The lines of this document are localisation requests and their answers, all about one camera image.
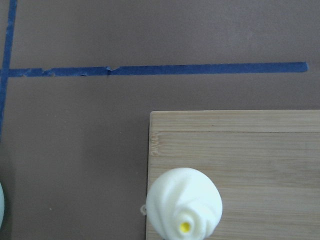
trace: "yellow center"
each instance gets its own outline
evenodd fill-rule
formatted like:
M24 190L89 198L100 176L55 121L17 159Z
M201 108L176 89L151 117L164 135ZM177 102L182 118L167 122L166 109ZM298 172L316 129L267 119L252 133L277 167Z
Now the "yellow center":
M190 231L190 223L188 222L183 222L180 224L180 231L183 233L188 233Z

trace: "white rose-shaped object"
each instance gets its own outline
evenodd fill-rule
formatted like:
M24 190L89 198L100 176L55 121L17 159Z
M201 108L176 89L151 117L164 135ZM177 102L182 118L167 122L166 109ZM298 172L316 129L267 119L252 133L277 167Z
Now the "white rose-shaped object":
M222 200L214 183L192 168L171 169L152 184L146 214L164 240L203 240L222 216Z
M5 198L4 198L4 192L2 190L2 186L0 183L0 227L2 224L2 220L4 218L4 212L5 212Z

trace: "brown surface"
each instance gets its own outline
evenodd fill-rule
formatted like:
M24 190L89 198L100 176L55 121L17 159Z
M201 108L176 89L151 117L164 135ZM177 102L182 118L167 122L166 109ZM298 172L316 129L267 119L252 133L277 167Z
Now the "brown surface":
M6 30L8 24L9 1L0 1L0 69L4 57Z
M318 0L19 1L13 68L308 61Z
M221 194L209 239L319 239L320 110L153 112L148 186L180 167ZM147 226L146 239L161 240Z
M144 239L151 111L320 109L319 3L18 1L11 68L308 61L310 70L9 79L0 240Z

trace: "horizontal tape strip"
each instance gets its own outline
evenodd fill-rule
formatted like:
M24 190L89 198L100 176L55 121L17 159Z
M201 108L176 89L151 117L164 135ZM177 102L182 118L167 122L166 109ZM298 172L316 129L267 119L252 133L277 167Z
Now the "horizontal tape strip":
M187 75L187 74L254 74L302 73L308 70L306 62L228 63L158 66L108 66L10 69L10 77L67 77L109 75Z

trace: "wood grain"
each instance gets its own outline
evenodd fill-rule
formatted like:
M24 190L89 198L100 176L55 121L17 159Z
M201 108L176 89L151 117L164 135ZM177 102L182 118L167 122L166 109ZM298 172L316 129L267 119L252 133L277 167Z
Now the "wood grain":
M209 239L320 239L320 110L153 112L148 188L179 167L219 189ZM161 240L149 221L146 239Z

